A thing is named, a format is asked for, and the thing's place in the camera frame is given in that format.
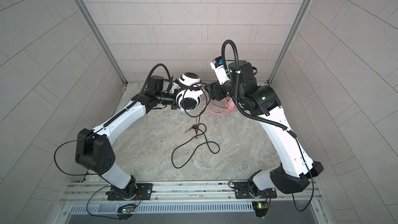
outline pink cable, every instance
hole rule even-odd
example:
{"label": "pink cable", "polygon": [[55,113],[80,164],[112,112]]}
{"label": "pink cable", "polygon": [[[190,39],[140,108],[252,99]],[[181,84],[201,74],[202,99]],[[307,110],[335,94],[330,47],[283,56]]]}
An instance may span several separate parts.
{"label": "pink cable", "polygon": [[210,111],[212,114],[217,115],[217,116],[226,115],[227,113],[232,112],[233,110],[236,109],[236,106],[235,106],[234,102],[232,101],[232,98],[228,98],[228,100],[227,100],[227,99],[222,99],[222,102],[224,102],[226,108],[217,107],[217,106],[213,105],[212,102],[213,102],[213,101],[210,101],[210,105],[211,105],[215,110],[221,111],[221,112],[214,112],[214,111],[212,111],[212,110],[210,109],[210,107],[209,107],[209,111]]}

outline cable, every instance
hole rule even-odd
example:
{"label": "cable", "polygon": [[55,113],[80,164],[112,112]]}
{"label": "cable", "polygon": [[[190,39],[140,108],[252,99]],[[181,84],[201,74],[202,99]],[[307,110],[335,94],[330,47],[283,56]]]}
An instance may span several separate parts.
{"label": "cable", "polygon": [[307,205],[306,205],[302,210],[299,210],[299,209],[297,208],[297,206],[296,206],[296,201],[295,201],[295,196],[294,196],[293,193],[292,193],[293,202],[294,202],[294,204],[295,204],[296,210],[299,211],[299,212],[302,212],[302,211],[304,211],[304,210],[310,205],[311,200],[312,200],[312,197],[314,196],[314,179],[312,178],[311,171],[310,171],[310,169],[308,168],[307,163],[305,162],[304,156],[303,156],[302,151],[301,151],[301,148],[300,148],[299,141],[297,140],[297,138],[295,138],[295,140],[296,140],[296,143],[297,143],[297,145],[298,145],[298,149],[300,150],[302,160],[303,160],[304,163],[305,163],[305,167],[307,167],[307,170],[308,170],[308,172],[310,173],[311,181],[312,181],[312,194],[311,194],[311,198],[310,198],[310,200],[308,201]]}
{"label": "cable", "polygon": [[165,66],[164,64],[158,63],[158,64],[155,65],[155,66],[151,69],[151,71],[149,72],[149,74],[148,74],[148,76],[147,76],[147,79],[145,80],[144,85],[142,86],[141,92],[139,93],[138,97],[136,97],[135,100],[134,100],[130,105],[128,105],[127,107],[123,108],[120,112],[118,112],[118,113],[115,114],[112,118],[110,118],[105,124],[103,124],[103,127],[109,126],[113,121],[115,121],[115,119],[117,119],[120,115],[122,115],[123,113],[125,113],[126,111],[128,111],[131,107],[133,107],[133,106],[135,105],[135,103],[138,102],[138,100],[140,99],[140,97],[142,96],[142,94],[144,93],[144,91],[145,91],[145,89],[146,89],[146,87],[147,87],[148,80],[149,80],[149,78],[152,76],[153,71],[155,71],[155,69],[156,69],[157,67],[160,67],[160,66],[164,67],[164,69],[166,70],[167,76],[168,76],[168,78],[169,78],[169,81],[170,81],[170,82],[169,82],[169,86],[168,86],[167,88],[170,88],[170,87],[171,87],[171,84],[172,84],[173,82],[172,82],[172,78],[170,77],[169,70],[166,68],[166,66]]}
{"label": "cable", "polygon": [[[235,92],[234,92],[234,97],[232,98],[232,100],[234,101],[234,103],[236,105],[236,108],[239,110],[240,113],[242,113],[243,116],[245,116],[247,118],[251,118],[251,119],[254,119],[256,121],[260,121],[260,122],[264,122],[264,123],[267,123],[267,124],[271,124],[273,126],[280,127],[283,130],[287,130],[287,126],[285,126],[285,125],[283,125],[281,123],[278,123],[278,122],[275,122],[275,121],[270,121],[270,120],[267,120],[265,118],[261,118],[261,117],[258,117],[258,116],[254,116],[254,115],[248,114],[240,107],[239,101],[238,101],[238,97],[239,97],[239,82],[240,82],[241,70],[240,70],[240,67],[239,67],[238,50],[236,49],[236,45],[235,45],[235,43],[232,40],[226,40],[222,44],[222,47],[221,47],[221,59],[222,59],[222,61],[224,63],[225,63],[225,47],[226,47],[227,44],[231,45],[232,51],[234,52],[236,76],[235,76]],[[287,131],[287,133],[289,133],[293,138],[297,137],[297,135],[292,130]]]}
{"label": "cable", "polygon": [[110,186],[104,186],[104,187],[100,188],[99,190],[97,190],[97,191],[90,197],[90,199],[88,199],[88,202],[87,202],[87,205],[86,205],[86,211],[87,211],[87,213],[88,213],[89,215],[91,215],[91,216],[95,216],[95,217],[105,217],[105,218],[108,218],[108,219],[115,219],[115,220],[119,220],[119,221],[120,221],[120,220],[121,220],[120,218],[107,217],[107,216],[103,216],[103,215],[94,215],[94,214],[92,214],[92,213],[90,213],[90,212],[88,211],[88,203],[90,202],[91,198],[93,198],[93,196],[94,196],[98,191],[100,191],[101,189],[106,188],[106,187],[110,187]]}
{"label": "cable", "polygon": [[57,160],[55,159],[58,149],[61,148],[63,145],[65,145],[65,144],[67,144],[67,143],[71,143],[71,142],[76,142],[76,141],[79,141],[79,140],[83,140],[83,139],[86,139],[86,138],[87,138],[87,137],[65,142],[65,143],[63,143],[62,145],[58,146],[58,148],[55,150],[55,152],[54,152],[54,162],[55,162],[56,167],[57,167],[62,173],[67,174],[67,175],[76,175],[76,176],[79,176],[79,175],[98,175],[98,174],[94,174],[94,173],[86,173],[86,174],[69,174],[69,173],[66,173],[66,172],[64,172],[63,170],[61,170],[61,168],[58,166]]}
{"label": "cable", "polygon": [[[205,131],[202,131],[201,129],[199,129],[199,125],[201,125],[201,124],[205,127]],[[176,169],[181,169],[182,167],[184,167],[184,166],[191,160],[191,158],[192,158],[192,156],[194,155],[196,149],[199,148],[201,145],[207,144],[207,147],[209,147],[209,150],[210,150],[213,154],[217,154],[218,152],[220,152],[220,146],[218,145],[218,143],[213,142],[213,141],[207,141],[207,137],[206,137],[206,134],[205,134],[205,132],[206,132],[206,130],[207,130],[207,127],[206,127],[205,124],[199,123],[198,125],[193,125],[192,128],[195,129],[195,130],[197,129],[197,130],[201,131],[202,133],[201,133],[201,134],[198,134],[198,136],[203,135],[203,136],[205,137],[205,139],[206,139],[206,142],[201,143],[200,145],[198,145],[198,146],[195,148],[195,150],[192,152],[192,155],[189,157],[189,159],[188,159],[182,166],[180,166],[180,167],[176,167],[176,165],[175,165],[174,162],[173,162],[173,155],[174,155],[174,152],[175,152],[178,148],[180,148],[181,146],[183,146],[183,145],[189,143],[192,139],[194,139],[194,138],[196,137],[196,135],[193,136],[193,137],[192,137],[190,140],[188,140],[187,142],[183,143],[182,145],[180,145],[180,146],[178,146],[176,149],[174,149],[174,150],[173,150],[173,153],[172,153],[172,164],[173,164],[174,168],[176,168]],[[216,145],[218,146],[218,151],[217,151],[217,152],[212,151],[211,148],[210,148],[210,146],[209,146],[209,143],[214,143],[214,144],[216,144]]]}

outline tiled wall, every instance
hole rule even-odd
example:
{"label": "tiled wall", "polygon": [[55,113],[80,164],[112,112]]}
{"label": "tiled wall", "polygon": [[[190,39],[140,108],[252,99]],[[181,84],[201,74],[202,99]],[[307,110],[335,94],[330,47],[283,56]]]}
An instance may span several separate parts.
{"label": "tiled wall", "polygon": [[[84,0],[128,81],[164,63],[174,76],[215,80],[210,61],[232,39],[269,79],[302,0]],[[233,58],[230,47],[226,57]]]}
{"label": "tiled wall", "polygon": [[[122,88],[72,0],[0,0],[0,223],[43,222],[76,180],[55,149],[105,121]],[[75,147],[57,161],[82,173]]]}
{"label": "tiled wall", "polygon": [[398,0],[312,0],[272,83],[335,221],[398,220]]}

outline black cable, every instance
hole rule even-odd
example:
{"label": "black cable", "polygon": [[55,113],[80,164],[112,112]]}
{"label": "black cable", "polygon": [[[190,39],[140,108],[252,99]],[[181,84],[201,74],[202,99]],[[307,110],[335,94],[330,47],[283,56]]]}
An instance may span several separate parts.
{"label": "black cable", "polygon": [[[205,131],[202,131],[201,129],[199,129],[199,126],[200,126],[201,124],[205,127]],[[188,159],[182,166],[180,166],[180,167],[176,167],[176,165],[175,165],[174,162],[173,162],[173,155],[174,155],[174,152],[175,152],[178,148],[180,148],[181,146],[183,146],[183,145],[189,143],[192,139],[194,139],[194,138],[196,137],[196,135],[193,136],[193,137],[192,137],[190,140],[188,140],[187,142],[183,143],[182,145],[180,145],[180,146],[178,146],[176,149],[174,149],[174,151],[173,151],[173,153],[172,153],[172,164],[173,164],[174,168],[176,168],[176,169],[181,169],[182,167],[184,167],[184,166],[191,160],[191,158],[192,158],[192,156],[194,155],[196,149],[199,148],[201,145],[207,144],[207,147],[209,147],[209,150],[210,150],[213,154],[217,154],[218,152],[220,152],[220,146],[218,145],[218,143],[213,142],[213,141],[207,141],[207,137],[206,137],[206,134],[205,134],[205,132],[206,132],[206,130],[207,130],[206,125],[203,124],[203,123],[199,123],[197,126],[196,126],[196,125],[193,125],[192,129],[196,130],[196,128],[197,128],[197,130],[199,130],[199,131],[202,132],[201,134],[198,134],[198,136],[203,135],[203,136],[205,137],[205,139],[206,139],[206,142],[201,143],[200,145],[198,145],[198,146],[195,148],[195,150],[192,152],[192,155],[189,157],[189,159]],[[214,143],[214,144],[216,144],[216,145],[218,146],[218,151],[217,151],[217,152],[212,151],[211,148],[210,148],[210,146],[209,146],[209,143]]]}
{"label": "black cable", "polygon": [[[267,120],[265,118],[261,118],[261,117],[258,117],[258,116],[254,116],[254,115],[248,114],[240,107],[238,99],[239,99],[239,82],[240,82],[241,70],[240,70],[240,67],[239,67],[238,50],[236,49],[236,45],[235,45],[235,43],[232,40],[226,40],[222,44],[222,47],[221,47],[221,58],[222,58],[222,61],[224,63],[225,63],[225,47],[226,47],[227,44],[231,45],[232,51],[234,52],[236,76],[235,76],[235,92],[234,92],[234,97],[232,98],[232,100],[235,103],[236,108],[239,110],[240,113],[242,113],[243,116],[245,116],[247,118],[251,118],[251,119],[254,119],[256,121],[260,121],[260,122],[264,122],[264,123],[267,123],[267,124],[271,124],[273,126],[280,127],[283,130],[287,130],[287,126],[285,126],[285,125],[283,125],[281,123],[278,123],[278,122],[275,122],[275,121],[270,121],[270,120]],[[297,135],[292,130],[287,131],[287,133],[289,133],[293,138],[297,137]]]}
{"label": "black cable", "polygon": [[[186,109],[185,109],[185,107],[184,107],[184,97],[185,97],[185,93],[186,93],[188,90],[193,89],[195,85],[198,86],[198,87],[200,88],[200,90],[203,92],[203,94],[205,95],[205,98],[206,98],[206,105],[205,105],[205,107],[203,108],[203,110],[202,110],[198,115],[192,116],[192,115],[190,115],[190,114],[186,111]],[[187,89],[184,91],[184,93],[182,94],[181,106],[182,106],[182,108],[184,109],[185,113],[186,113],[189,117],[192,117],[192,118],[197,118],[197,117],[199,117],[200,115],[202,115],[202,113],[205,112],[205,110],[206,110],[206,108],[207,108],[207,105],[210,103],[210,99],[209,99],[209,101],[207,101],[207,96],[206,96],[205,91],[202,89],[202,85],[207,85],[207,83],[202,83],[202,82],[193,83],[192,85],[188,86],[188,88],[187,88]]]}
{"label": "black cable", "polygon": [[55,159],[58,149],[61,148],[63,145],[65,145],[65,144],[67,144],[67,143],[71,143],[71,142],[76,142],[76,141],[79,141],[79,140],[83,140],[83,139],[86,139],[86,138],[87,138],[87,137],[65,142],[65,143],[63,143],[62,145],[58,146],[58,148],[55,150],[55,152],[54,152],[54,162],[55,162],[56,167],[57,167],[62,173],[67,174],[67,175],[76,175],[76,176],[79,176],[79,175],[98,175],[98,174],[93,174],[93,173],[86,173],[86,174],[69,174],[69,173],[66,173],[66,172],[64,172],[63,170],[61,170],[61,168],[58,166],[57,160]]}
{"label": "black cable", "polygon": [[119,220],[119,221],[120,221],[120,220],[121,220],[120,218],[107,217],[107,216],[103,216],[103,215],[94,215],[94,214],[92,214],[92,213],[90,213],[90,212],[88,211],[88,203],[90,202],[91,198],[93,198],[93,196],[94,196],[98,191],[100,191],[101,189],[106,188],[106,187],[111,187],[111,186],[104,186],[104,187],[100,188],[99,190],[97,190],[97,191],[90,197],[90,199],[88,199],[88,202],[87,202],[87,205],[86,205],[86,211],[87,211],[87,213],[88,213],[89,215],[91,215],[91,216],[95,216],[95,217],[105,217],[105,218],[108,218],[108,219],[115,219],[115,220]]}
{"label": "black cable", "polygon": [[[302,154],[299,141],[297,140],[297,138],[296,138],[295,140],[296,140],[296,143],[297,143],[297,145],[298,145],[298,149],[300,150],[302,160],[303,160],[304,163],[305,163],[305,159],[304,159],[304,156],[303,156],[303,154]],[[307,167],[307,170],[308,170],[308,172],[310,173],[310,176],[311,176],[311,181],[312,181],[312,194],[311,194],[311,198],[310,198],[310,200],[308,201],[307,205],[306,205],[302,210],[299,210],[299,209],[297,208],[297,206],[296,206],[295,196],[294,196],[293,193],[292,193],[292,197],[293,197],[293,202],[294,202],[294,204],[295,204],[295,208],[296,208],[296,210],[299,211],[299,212],[304,211],[304,210],[310,205],[311,200],[312,200],[312,197],[314,196],[314,179],[312,178],[312,174],[311,174],[310,169],[308,168],[307,163],[305,163],[305,167]]]}
{"label": "black cable", "polygon": [[171,87],[171,84],[172,84],[173,82],[172,82],[172,78],[170,77],[169,70],[166,68],[166,66],[165,66],[164,64],[158,63],[158,64],[155,65],[155,66],[151,69],[151,71],[149,72],[149,74],[148,74],[148,76],[147,76],[147,79],[145,80],[144,85],[142,86],[141,92],[139,93],[138,97],[136,97],[135,100],[134,100],[130,105],[128,105],[127,107],[123,108],[120,112],[118,112],[118,113],[115,114],[112,118],[110,118],[105,124],[103,124],[103,127],[109,126],[113,121],[115,121],[115,119],[117,119],[120,115],[122,115],[123,113],[125,113],[126,111],[128,111],[131,107],[133,107],[133,106],[135,105],[135,103],[138,102],[138,100],[140,99],[140,97],[141,97],[142,94],[144,93],[145,89],[147,88],[148,80],[149,80],[149,78],[152,76],[153,71],[155,71],[155,69],[156,69],[157,67],[160,67],[160,66],[164,67],[164,69],[166,70],[167,76],[168,76],[168,78],[169,78],[169,81],[170,81],[170,82],[169,82],[169,86],[168,86],[167,88],[170,88],[170,87]]}

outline metal frame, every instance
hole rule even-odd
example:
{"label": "metal frame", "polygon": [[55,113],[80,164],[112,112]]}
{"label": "metal frame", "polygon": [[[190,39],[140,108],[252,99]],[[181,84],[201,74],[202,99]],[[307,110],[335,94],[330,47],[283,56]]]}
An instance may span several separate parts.
{"label": "metal frame", "polygon": [[97,28],[92,16],[88,12],[86,5],[84,4],[83,0],[73,0],[76,4],[78,10],[83,16],[83,19],[87,23],[88,27],[90,28],[91,32],[94,35],[94,38],[97,40],[100,48],[104,52],[105,56],[108,58],[109,62],[112,64],[112,67],[116,70],[117,74],[119,75],[120,79],[122,80],[124,85],[127,85],[127,80],[124,77],[122,71],[120,70],[119,66],[116,63],[115,58],[112,55],[112,52],[109,50],[108,45],[106,44],[104,38],[101,35],[101,32]]}
{"label": "metal frame", "polygon": [[[265,199],[236,199],[234,189],[228,186],[229,181],[149,181],[152,183],[150,200],[142,201],[134,214],[154,213],[187,213],[187,212],[254,212],[252,202]],[[89,198],[101,187],[109,185],[107,182],[70,183],[61,201],[57,219],[54,223],[65,223],[69,215],[88,214],[86,204]],[[331,223],[329,214],[319,193],[316,182],[311,207],[318,223]],[[107,201],[104,188],[100,190],[89,203],[89,211],[95,215],[116,217],[118,207],[134,203],[134,201]],[[291,195],[285,195],[275,189],[277,198],[272,201],[292,201]],[[295,194],[296,200],[309,200],[312,184],[304,191]]]}
{"label": "metal frame", "polygon": [[269,78],[269,84],[271,85],[272,82],[275,79],[276,73],[279,71],[279,68],[281,67],[283,59],[286,57],[287,51],[289,50],[293,39],[299,30],[299,27],[301,25],[302,20],[304,19],[305,13],[307,12],[308,8],[310,7],[311,0],[303,0],[301,3],[300,9],[296,15],[295,21],[293,22],[292,28],[290,29],[290,32],[286,38],[286,41],[282,47],[281,53],[279,54],[279,57],[275,63],[275,66],[272,70],[271,77]]}

